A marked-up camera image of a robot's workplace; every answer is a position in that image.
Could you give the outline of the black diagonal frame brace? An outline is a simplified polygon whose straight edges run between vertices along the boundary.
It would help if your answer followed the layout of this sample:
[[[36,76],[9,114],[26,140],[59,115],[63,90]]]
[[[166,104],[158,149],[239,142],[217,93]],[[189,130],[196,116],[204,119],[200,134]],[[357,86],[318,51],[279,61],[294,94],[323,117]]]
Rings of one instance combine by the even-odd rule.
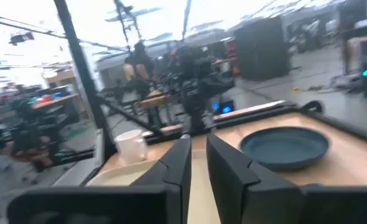
[[[145,138],[161,138],[161,139],[174,139],[176,135],[180,135],[183,129],[182,124],[176,124],[173,126],[168,126],[164,128],[155,128],[154,126],[151,126],[149,123],[146,123],[139,118],[129,114],[124,109],[122,109],[119,106],[113,105],[110,101],[108,101],[106,98],[103,98],[101,96],[96,97],[100,104],[108,106],[111,110],[117,112],[118,114],[124,116],[127,120],[132,121],[136,123],[138,126],[146,129],[147,131],[144,132],[142,135]]]

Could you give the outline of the dark robot workstation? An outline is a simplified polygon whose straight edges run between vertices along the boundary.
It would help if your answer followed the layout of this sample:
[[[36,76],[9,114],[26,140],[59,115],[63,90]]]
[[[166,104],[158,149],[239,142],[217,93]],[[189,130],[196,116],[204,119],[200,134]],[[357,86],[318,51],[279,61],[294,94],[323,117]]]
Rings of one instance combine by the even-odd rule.
[[[14,142],[12,155],[16,159],[29,162],[42,172],[93,157],[93,146],[79,151],[65,145],[67,138],[62,129],[67,125],[68,116],[58,113],[61,107],[41,111],[24,99],[12,101],[11,106],[19,118],[19,122],[10,129]]]

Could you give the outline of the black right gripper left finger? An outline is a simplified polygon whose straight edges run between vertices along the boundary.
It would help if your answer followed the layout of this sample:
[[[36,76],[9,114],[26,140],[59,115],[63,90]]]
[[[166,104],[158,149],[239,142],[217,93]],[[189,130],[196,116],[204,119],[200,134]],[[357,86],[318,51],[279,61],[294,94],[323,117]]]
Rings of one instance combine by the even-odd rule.
[[[183,224],[191,161],[184,134],[132,184],[31,190],[9,203],[8,224]]]

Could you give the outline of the person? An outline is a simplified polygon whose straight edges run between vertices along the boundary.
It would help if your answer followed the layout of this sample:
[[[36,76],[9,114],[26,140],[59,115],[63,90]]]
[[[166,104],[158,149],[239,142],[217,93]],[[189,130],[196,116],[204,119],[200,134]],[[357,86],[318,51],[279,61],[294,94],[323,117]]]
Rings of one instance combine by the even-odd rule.
[[[125,64],[134,69],[136,92],[142,99],[150,93],[150,86],[154,71],[154,64],[151,58],[146,54],[145,46],[142,42],[134,45],[134,53],[125,59]]]

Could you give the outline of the black table frame rail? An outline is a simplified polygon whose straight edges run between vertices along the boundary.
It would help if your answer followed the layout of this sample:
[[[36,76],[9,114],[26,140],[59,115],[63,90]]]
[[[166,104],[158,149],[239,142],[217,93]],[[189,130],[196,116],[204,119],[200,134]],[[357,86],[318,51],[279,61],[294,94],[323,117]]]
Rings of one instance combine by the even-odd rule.
[[[319,113],[323,114],[324,105],[320,101],[310,101],[302,106],[291,101],[273,101],[263,105],[232,111],[213,117],[217,129],[259,121],[287,113]]]

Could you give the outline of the black box with blue lights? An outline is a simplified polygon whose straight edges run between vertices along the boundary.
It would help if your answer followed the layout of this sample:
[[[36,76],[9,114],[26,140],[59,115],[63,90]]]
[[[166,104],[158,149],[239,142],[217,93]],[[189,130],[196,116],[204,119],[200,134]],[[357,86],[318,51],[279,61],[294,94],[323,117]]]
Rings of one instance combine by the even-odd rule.
[[[222,101],[212,104],[214,115],[226,114],[235,110],[235,103],[233,100]]]

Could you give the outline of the wooden stool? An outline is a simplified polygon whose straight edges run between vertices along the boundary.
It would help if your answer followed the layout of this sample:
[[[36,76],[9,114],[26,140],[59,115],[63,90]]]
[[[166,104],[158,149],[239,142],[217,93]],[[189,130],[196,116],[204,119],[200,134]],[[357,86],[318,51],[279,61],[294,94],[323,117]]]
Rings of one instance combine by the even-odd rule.
[[[165,124],[162,122],[159,113],[159,107],[164,106],[169,96],[159,90],[151,91],[141,102],[140,106],[147,113],[148,122],[151,126],[163,128]]]

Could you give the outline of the wooden table with coloured items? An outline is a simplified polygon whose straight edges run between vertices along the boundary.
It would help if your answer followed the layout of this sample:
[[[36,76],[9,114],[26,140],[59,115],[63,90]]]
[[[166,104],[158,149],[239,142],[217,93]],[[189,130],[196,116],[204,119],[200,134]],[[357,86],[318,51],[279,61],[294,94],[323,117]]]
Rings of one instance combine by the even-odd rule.
[[[71,85],[59,86],[37,90],[30,99],[29,104],[36,112],[63,115],[68,124],[80,120],[79,94]]]

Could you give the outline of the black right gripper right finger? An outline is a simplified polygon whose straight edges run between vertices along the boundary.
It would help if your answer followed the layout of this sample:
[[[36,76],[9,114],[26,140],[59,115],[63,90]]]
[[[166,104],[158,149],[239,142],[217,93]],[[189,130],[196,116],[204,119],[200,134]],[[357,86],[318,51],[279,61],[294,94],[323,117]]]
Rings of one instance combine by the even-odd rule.
[[[295,185],[214,134],[206,152],[221,224],[367,224],[367,186]]]

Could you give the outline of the blue round plate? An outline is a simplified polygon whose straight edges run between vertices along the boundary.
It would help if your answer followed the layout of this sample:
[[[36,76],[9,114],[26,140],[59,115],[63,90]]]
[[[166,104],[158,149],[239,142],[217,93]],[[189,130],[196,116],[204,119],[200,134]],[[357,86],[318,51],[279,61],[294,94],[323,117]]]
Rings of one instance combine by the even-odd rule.
[[[243,154],[276,171],[310,167],[325,157],[329,147],[322,133],[294,126],[262,129],[247,135],[239,144]]]

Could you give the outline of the black frame post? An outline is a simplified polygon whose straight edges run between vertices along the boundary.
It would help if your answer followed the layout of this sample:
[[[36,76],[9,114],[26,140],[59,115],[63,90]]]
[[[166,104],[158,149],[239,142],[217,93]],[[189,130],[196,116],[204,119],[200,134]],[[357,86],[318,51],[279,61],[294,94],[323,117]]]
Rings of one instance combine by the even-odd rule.
[[[85,99],[90,107],[90,112],[95,119],[96,127],[98,129],[102,129],[104,132],[103,143],[105,144],[105,148],[103,151],[103,155],[104,158],[108,160],[116,152],[116,150],[111,139],[110,128],[108,126],[106,116],[103,113],[100,101],[98,100],[98,92],[96,91],[95,83],[90,74],[90,69],[88,67],[85,54],[83,53],[80,41],[77,38],[77,34],[75,32],[72,22],[72,17],[68,10],[66,1],[53,0],[53,2],[57,8],[58,16],[65,31],[65,36],[69,43],[72,59],[78,72],[78,81],[83,87]]]

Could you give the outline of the black cabinet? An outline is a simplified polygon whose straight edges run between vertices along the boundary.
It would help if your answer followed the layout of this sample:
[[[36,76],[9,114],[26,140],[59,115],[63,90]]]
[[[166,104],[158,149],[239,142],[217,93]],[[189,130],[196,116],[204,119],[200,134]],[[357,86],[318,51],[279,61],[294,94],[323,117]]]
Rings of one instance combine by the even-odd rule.
[[[235,42],[242,78],[264,81],[289,74],[289,55],[279,16],[244,25],[235,31]]]

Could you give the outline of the white plate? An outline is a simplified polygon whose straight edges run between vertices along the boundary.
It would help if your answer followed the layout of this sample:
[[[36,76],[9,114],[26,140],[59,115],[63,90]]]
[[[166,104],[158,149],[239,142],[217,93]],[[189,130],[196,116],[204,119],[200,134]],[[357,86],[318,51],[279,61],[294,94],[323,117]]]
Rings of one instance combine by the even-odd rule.
[[[147,159],[147,143],[140,129],[122,133],[114,138],[120,157],[128,164]]]

